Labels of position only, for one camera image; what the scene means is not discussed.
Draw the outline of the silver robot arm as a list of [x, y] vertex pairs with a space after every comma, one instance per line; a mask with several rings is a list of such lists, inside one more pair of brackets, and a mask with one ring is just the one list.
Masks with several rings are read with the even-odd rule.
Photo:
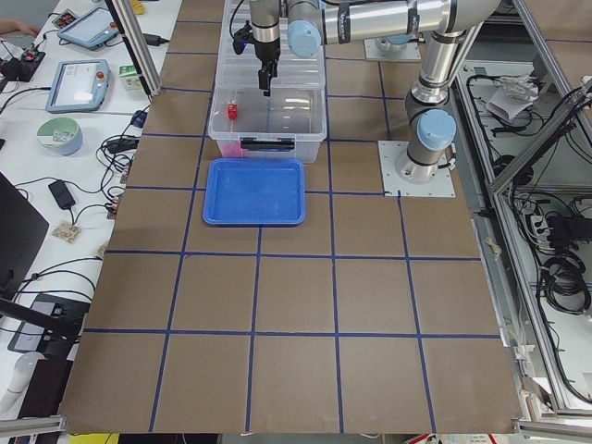
[[426, 184], [456, 133], [454, 119], [443, 109], [449, 87], [484, 21], [498, 8], [496, 1], [252, 1], [245, 25], [232, 32], [234, 51], [254, 48], [261, 62], [259, 87], [270, 93], [278, 74], [279, 22], [288, 22], [293, 54], [315, 55], [323, 45], [365, 40], [427, 38], [418, 79], [405, 98], [411, 139], [397, 157], [398, 175], [412, 184]]

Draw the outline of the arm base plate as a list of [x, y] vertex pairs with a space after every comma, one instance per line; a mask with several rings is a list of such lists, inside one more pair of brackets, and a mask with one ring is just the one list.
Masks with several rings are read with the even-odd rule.
[[444, 152], [432, 166], [419, 166], [407, 156], [406, 141], [379, 141], [384, 194], [392, 197], [454, 198], [456, 192]]

